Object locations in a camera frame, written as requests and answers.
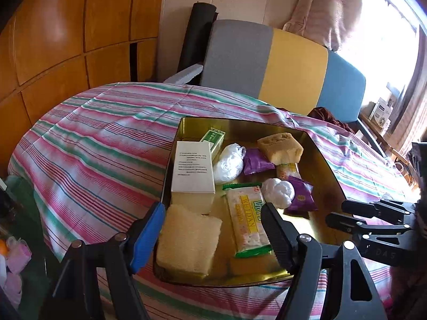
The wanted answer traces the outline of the green white small box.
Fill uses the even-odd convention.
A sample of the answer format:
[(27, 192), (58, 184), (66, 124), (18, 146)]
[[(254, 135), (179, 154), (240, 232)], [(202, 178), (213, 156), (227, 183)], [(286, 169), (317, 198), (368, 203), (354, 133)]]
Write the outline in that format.
[(214, 160), (221, 149), (226, 132), (211, 127), (200, 139), (200, 142), (207, 142), (209, 144), (211, 159)]

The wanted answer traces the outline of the pink curtain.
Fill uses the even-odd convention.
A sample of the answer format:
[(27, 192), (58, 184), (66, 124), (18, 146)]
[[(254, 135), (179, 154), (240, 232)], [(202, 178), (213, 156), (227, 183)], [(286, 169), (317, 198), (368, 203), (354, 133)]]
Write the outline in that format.
[(283, 30), (338, 51), (354, 30), (362, 0), (298, 0)]

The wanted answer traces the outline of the white plastic bag ball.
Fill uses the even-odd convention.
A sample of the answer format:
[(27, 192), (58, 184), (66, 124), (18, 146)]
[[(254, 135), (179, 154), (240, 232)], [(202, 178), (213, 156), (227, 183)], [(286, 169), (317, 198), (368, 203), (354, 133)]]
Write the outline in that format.
[(294, 186), (289, 181), (269, 178), (262, 183), (261, 192), (266, 202), (272, 203), (277, 209), (285, 210), (295, 198)]

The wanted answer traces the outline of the clear plastic bag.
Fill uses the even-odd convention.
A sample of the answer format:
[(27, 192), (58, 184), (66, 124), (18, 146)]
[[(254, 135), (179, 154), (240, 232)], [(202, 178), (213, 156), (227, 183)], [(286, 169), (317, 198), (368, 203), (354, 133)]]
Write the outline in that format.
[(223, 149), (218, 162), (213, 166), (215, 185), (229, 183), (240, 175), (244, 167), (245, 154), (246, 148), (237, 143), (230, 144)]

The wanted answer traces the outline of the white cardboard box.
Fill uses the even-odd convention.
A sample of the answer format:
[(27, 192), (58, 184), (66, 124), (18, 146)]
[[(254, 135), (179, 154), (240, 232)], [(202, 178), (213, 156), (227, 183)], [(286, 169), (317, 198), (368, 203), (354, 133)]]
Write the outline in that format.
[(209, 215), (216, 195), (210, 145), (178, 141), (175, 150), (171, 204)]

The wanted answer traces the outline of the purple snack packet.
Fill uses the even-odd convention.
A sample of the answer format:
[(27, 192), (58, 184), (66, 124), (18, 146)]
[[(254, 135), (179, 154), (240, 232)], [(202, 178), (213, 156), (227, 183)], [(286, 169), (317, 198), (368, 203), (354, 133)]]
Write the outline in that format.
[(267, 170), (274, 170), (275, 165), (258, 148), (248, 148), (243, 158), (244, 175), (252, 175)]
[(310, 183), (293, 176), (289, 176), (287, 181), (292, 184), (295, 191), (294, 199), (287, 208), (288, 211), (313, 212), (318, 210), (312, 196), (313, 186)]

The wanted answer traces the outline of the yellow small snack packet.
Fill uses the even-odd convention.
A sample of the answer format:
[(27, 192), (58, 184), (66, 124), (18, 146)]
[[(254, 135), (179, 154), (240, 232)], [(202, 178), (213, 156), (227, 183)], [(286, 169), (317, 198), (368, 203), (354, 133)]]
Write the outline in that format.
[(297, 163), (286, 163), (276, 167), (276, 176), (281, 180), (288, 180), (289, 177), (301, 179)]

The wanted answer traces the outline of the wooden wardrobe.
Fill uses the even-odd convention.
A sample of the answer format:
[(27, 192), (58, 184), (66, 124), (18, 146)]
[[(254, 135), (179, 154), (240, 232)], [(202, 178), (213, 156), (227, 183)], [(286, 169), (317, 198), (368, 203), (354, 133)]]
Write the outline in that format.
[(156, 78), (162, 0), (24, 0), (1, 31), (1, 174), (52, 108), (115, 82)]

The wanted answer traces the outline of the white appliance box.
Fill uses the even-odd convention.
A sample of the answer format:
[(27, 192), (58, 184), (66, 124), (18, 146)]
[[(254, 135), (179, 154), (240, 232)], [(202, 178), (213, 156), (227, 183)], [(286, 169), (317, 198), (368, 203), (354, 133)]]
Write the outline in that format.
[(392, 113), (392, 107), (383, 98), (378, 99), (378, 102), (373, 106), (368, 119), (375, 123), (378, 127), (384, 128)]

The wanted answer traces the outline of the gold metal tin box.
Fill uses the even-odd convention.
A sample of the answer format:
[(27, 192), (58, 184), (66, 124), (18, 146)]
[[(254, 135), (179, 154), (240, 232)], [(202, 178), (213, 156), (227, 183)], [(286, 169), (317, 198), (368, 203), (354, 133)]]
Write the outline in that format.
[[(315, 145), (314, 138), (308, 132), (255, 121), (187, 116), (180, 120), (174, 141), (197, 142), (211, 127), (226, 132), (224, 146), (238, 143), (244, 147), (256, 147), (257, 141), (262, 137), (280, 132), (292, 134), (304, 149), (298, 168), (302, 179), (313, 186), (312, 196), (318, 210), (295, 214), (286, 211), (282, 217), (290, 221), (299, 233), (309, 233), (320, 243), (339, 245), (349, 237), (348, 234), (337, 232), (326, 225), (325, 217), (330, 212), (341, 210), (345, 194), (320, 149)], [(156, 278), (162, 282), (192, 287), (246, 287), (292, 279), (292, 275), (285, 269), (270, 274), (232, 275), (230, 259), (235, 257), (235, 236), (221, 186), (216, 188), (211, 214), (222, 220), (222, 231), (210, 273), (206, 277), (199, 277), (195, 274), (170, 272), (160, 267), (157, 262), (153, 262), (153, 273)]]

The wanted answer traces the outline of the yellow sponge block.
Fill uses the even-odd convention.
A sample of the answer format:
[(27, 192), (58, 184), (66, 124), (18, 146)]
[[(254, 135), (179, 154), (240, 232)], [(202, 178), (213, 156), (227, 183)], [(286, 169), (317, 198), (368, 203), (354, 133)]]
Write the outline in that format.
[(287, 132), (263, 137), (257, 144), (258, 149), (274, 165), (299, 163), (304, 151), (302, 145)]

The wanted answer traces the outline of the dark red cloth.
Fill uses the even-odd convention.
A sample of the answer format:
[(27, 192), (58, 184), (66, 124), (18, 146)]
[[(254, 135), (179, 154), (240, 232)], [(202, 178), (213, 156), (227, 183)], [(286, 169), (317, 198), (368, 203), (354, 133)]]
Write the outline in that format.
[(343, 123), (340, 120), (336, 119), (334, 115), (324, 107), (313, 108), (310, 113), (308, 113), (308, 117), (331, 123), (350, 133), (355, 133), (354, 130), (347, 123)]

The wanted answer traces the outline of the striped bed sheet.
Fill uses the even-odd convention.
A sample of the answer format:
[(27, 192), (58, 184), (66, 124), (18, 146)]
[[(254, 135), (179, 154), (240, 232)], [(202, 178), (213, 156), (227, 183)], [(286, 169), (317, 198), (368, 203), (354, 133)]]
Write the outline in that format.
[(44, 114), (9, 161), (9, 175), (30, 186), (45, 242), (58, 259), (74, 240), (97, 243), (126, 230), (160, 198), (185, 116), (302, 129), (347, 198), (413, 200), (400, 172), (346, 130), (225, 90), (117, 83), (72, 96)]

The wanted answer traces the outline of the wooden side table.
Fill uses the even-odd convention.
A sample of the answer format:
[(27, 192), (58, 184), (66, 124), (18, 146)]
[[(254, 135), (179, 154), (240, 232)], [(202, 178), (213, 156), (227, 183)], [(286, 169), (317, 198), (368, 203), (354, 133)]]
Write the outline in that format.
[(372, 135), (373, 140), (378, 144), (384, 154), (392, 159), (394, 165), (398, 171), (401, 172), (408, 185), (411, 188), (415, 188), (418, 185), (418, 180), (416, 171), (410, 161), (389, 143), (386, 133), (381, 132), (378, 126), (364, 113), (359, 113), (358, 119), (361, 121), (362, 127), (366, 128)]

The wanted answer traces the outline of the green weidan cracker packet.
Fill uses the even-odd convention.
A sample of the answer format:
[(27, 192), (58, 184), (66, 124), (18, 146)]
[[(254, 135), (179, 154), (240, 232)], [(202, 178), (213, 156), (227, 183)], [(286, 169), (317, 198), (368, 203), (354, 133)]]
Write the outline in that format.
[(272, 247), (260, 217), (266, 203), (260, 183), (230, 183), (223, 185), (222, 189), (235, 234), (235, 257), (247, 259), (269, 254)]

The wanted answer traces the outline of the black rolled mat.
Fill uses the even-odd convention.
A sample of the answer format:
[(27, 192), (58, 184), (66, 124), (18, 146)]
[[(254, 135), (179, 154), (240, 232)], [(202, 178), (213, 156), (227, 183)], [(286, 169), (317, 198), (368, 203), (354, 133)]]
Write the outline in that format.
[(182, 71), (189, 66), (204, 62), (211, 29), (217, 16), (218, 12), (213, 4), (205, 2), (193, 4), (177, 71)]

